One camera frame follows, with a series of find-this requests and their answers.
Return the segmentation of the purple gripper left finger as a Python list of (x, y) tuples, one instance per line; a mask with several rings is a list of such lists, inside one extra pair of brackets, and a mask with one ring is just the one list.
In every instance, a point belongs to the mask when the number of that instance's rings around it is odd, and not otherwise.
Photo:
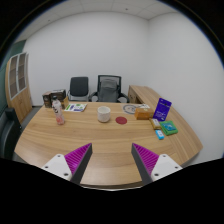
[(92, 144), (88, 143), (66, 155), (56, 154), (42, 169), (79, 185), (91, 155)]

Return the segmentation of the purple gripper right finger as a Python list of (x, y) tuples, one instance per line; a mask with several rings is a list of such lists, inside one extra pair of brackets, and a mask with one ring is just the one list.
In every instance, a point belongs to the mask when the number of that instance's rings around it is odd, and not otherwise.
[(131, 153), (144, 185), (182, 169), (167, 154), (158, 155), (135, 143), (132, 144)]

